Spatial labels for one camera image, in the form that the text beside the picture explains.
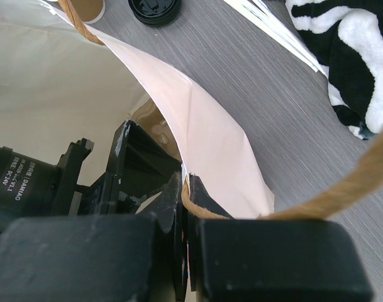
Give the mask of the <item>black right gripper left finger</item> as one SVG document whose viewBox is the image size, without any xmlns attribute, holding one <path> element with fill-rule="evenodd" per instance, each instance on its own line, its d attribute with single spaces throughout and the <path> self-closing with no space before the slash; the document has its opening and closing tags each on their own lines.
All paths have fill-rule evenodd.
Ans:
<svg viewBox="0 0 383 302">
<path fill-rule="evenodd" d="M 132 215 L 16 220 L 0 236 L 0 301 L 181 301 L 182 177 Z"/>
</svg>

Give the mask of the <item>brown paper cups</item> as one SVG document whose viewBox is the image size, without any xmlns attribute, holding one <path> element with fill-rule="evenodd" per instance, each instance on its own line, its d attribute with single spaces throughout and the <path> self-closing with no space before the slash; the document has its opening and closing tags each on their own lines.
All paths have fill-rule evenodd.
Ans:
<svg viewBox="0 0 383 302">
<path fill-rule="evenodd" d="M 81 20 L 90 25 L 98 22 L 106 10 L 105 0 L 78 0 L 72 4 Z"/>
</svg>

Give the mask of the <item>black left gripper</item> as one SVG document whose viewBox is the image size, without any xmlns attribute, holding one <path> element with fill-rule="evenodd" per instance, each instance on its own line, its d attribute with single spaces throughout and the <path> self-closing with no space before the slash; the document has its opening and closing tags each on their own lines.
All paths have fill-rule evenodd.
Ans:
<svg viewBox="0 0 383 302">
<path fill-rule="evenodd" d="M 54 216 L 68 215 L 75 193 L 81 194 L 79 215 L 135 213 L 181 170 L 179 160 L 138 123 L 126 119 L 114 134 L 105 172 L 91 186 L 81 186 L 77 183 L 80 169 L 93 146 L 92 141 L 83 138 L 70 143 L 61 155 L 57 164 L 60 182 L 52 205 Z"/>
</svg>

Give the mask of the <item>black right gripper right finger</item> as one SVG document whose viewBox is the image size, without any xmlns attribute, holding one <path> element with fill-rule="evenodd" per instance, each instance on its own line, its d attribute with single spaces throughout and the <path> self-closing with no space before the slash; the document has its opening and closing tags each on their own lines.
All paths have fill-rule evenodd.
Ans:
<svg viewBox="0 0 383 302">
<path fill-rule="evenodd" d="M 348 232 L 332 221 L 236 220 L 190 178 L 193 203 L 222 219 L 188 217 L 191 289 L 198 301 L 372 301 Z"/>
</svg>

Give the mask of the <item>cardboard cup carrier tray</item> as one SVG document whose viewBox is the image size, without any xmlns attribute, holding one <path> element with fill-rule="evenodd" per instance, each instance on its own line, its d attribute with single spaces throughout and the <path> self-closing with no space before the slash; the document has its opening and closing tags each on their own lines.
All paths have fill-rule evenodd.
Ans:
<svg viewBox="0 0 383 302">
<path fill-rule="evenodd" d="M 149 99 L 131 116 L 169 155 L 179 158 L 177 142 L 156 104 Z"/>
</svg>

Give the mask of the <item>cream paper bag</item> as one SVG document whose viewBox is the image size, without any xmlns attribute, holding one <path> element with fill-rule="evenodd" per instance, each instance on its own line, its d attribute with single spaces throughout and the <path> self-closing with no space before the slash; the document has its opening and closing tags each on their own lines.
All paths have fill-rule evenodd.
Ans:
<svg viewBox="0 0 383 302">
<path fill-rule="evenodd" d="M 153 101 L 182 160 L 187 209 L 214 218 L 191 201 L 191 177 L 235 218 L 325 219 L 383 185 L 383 132 L 349 175 L 316 197 L 274 211 L 239 124 L 199 84 L 169 64 L 90 29 L 83 37 L 73 11 L 43 1 L 0 1 L 0 145 L 41 160 L 60 155 L 69 142 L 96 144 L 80 178 L 101 172 L 128 136 L 113 132 Z"/>
</svg>

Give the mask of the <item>black lid stack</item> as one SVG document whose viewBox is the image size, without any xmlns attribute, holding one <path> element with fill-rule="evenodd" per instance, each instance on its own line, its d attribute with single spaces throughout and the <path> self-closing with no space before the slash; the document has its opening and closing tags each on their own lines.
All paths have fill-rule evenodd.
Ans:
<svg viewBox="0 0 383 302">
<path fill-rule="evenodd" d="M 179 15 L 181 0 L 128 0 L 135 18 L 147 26 L 166 26 Z"/>
</svg>

